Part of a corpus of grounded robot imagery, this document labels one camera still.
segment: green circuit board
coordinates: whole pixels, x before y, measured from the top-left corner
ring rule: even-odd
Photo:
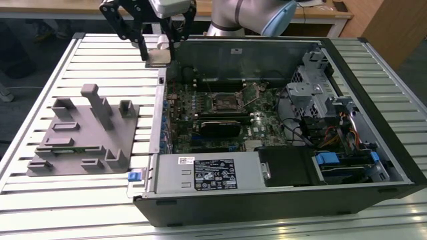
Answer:
[[[267,88],[261,82],[243,85],[239,92],[197,92],[189,84],[168,83],[172,153],[245,152],[253,150],[248,145],[285,145],[275,112],[277,92],[277,88]],[[201,136],[197,115],[212,115],[212,121],[220,121],[221,114],[233,113],[245,115],[236,117],[243,122],[236,137]]]

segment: barcode label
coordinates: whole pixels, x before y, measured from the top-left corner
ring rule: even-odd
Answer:
[[[193,156],[180,156],[177,158],[177,164],[193,164],[195,157]]]

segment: table leg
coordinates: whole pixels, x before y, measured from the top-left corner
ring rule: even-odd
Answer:
[[[347,20],[348,20],[347,18],[335,19],[335,24],[332,25],[331,30],[328,31],[328,34],[327,34],[328,38],[339,38],[340,37]]]

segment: slotted aluminum platform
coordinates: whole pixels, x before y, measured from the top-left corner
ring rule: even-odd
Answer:
[[[156,48],[156,35],[145,38]],[[333,40],[419,167],[427,171],[427,111],[368,44]],[[427,190],[392,199],[352,215],[155,228],[127,197],[128,175],[25,176],[28,158],[40,143],[56,97],[76,105],[84,83],[96,83],[111,104],[131,99],[140,107],[131,168],[148,164],[157,76],[145,69],[139,50],[112,34],[73,39],[0,162],[0,235],[4,239],[156,240],[207,239],[424,239]],[[345,93],[337,76],[335,79]]]

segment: blue latch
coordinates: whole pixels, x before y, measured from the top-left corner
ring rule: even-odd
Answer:
[[[317,161],[317,164],[339,164],[339,156],[336,156],[335,152],[320,152],[315,156],[315,160]]]
[[[140,182],[143,181],[143,173],[141,172],[129,172],[127,175],[128,182]]]
[[[380,160],[380,156],[379,154],[376,153],[376,151],[371,151],[371,157],[373,159],[375,162],[377,162]]]

